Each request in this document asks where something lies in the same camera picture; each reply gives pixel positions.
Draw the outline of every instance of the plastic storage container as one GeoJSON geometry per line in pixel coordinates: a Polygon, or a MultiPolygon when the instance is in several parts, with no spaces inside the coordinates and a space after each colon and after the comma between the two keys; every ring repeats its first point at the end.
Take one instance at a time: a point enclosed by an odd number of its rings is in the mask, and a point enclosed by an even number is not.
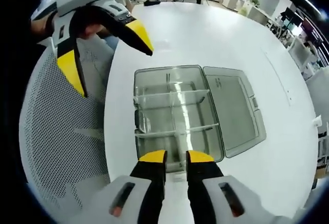
{"type": "Polygon", "coordinates": [[[185,168],[185,152],[223,158],[220,129],[199,66],[136,71],[134,90],[138,157],[167,150],[167,172],[185,168]]]}

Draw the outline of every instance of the chair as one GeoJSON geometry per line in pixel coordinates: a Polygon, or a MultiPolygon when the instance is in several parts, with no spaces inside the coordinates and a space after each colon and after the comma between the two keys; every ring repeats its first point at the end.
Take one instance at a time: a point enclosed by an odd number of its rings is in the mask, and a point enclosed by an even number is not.
{"type": "Polygon", "coordinates": [[[300,71],[303,71],[309,62],[317,61],[312,52],[306,48],[297,37],[294,38],[293,42],[289,46],[288,52],[290,53],[300,71]]]}
{"type": "Polygon", "coordinates": [[[103,117],[113,51],[97,36],[78,40],[78,48],[88,98],[68,83],[47,47],[29,80],[20,115],[28,186],[56,222],[78,213],[109,184],[103,117]]]}

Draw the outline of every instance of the potted plant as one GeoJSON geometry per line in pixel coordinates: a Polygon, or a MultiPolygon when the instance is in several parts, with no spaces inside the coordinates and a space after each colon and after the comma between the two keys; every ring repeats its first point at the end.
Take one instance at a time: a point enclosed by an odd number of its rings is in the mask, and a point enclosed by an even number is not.
{"type": "Polygon", "coordinates": [[[250,0],[250,3],[252,3],[255,7],[259,7],[260,5],[259,0],[250,0]]]}
{"type": "Polygon", "coordinates": [[[247,16],[247,9],[245,7],[241,8],[238,14],[241,14],[242,16],[246,17],[247,16]]]}

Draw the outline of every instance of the computer monitor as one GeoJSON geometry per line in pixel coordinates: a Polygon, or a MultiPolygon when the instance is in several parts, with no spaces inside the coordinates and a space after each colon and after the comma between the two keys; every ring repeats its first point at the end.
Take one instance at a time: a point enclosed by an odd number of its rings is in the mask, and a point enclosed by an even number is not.
{"type": "Polygon", "coordinates": [[[303,18],[295,14],[295,12],[292,11],[290,8],[287,8],[284,12],[281,13],[281,15],[281,20],[288,21],[289,25],[293,24],[299,27],[300,24],[303,22],[303,18]]]}

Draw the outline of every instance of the round white table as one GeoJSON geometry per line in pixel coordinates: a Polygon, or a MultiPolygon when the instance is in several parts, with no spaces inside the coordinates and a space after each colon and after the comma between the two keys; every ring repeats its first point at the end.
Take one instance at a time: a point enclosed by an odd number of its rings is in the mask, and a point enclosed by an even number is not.
{"type": "MultiPolygon", "coordinates": [[[[310,193],[317,164],[315,112],[306,84],[288,51],[264,26],[221,8],[161,3],[134,8],[154,46],[152,57],[119,42],[109,74],[104,135],[111,180],[137,162],[134,73],[151,67],[200,65],[244,71],[262,111],[267,138],[218,163],[256,192],[275,215],[293,217],[310,193]]],[[[169,175],[159,223],[190,223],[181,176],[169,175]]]]}

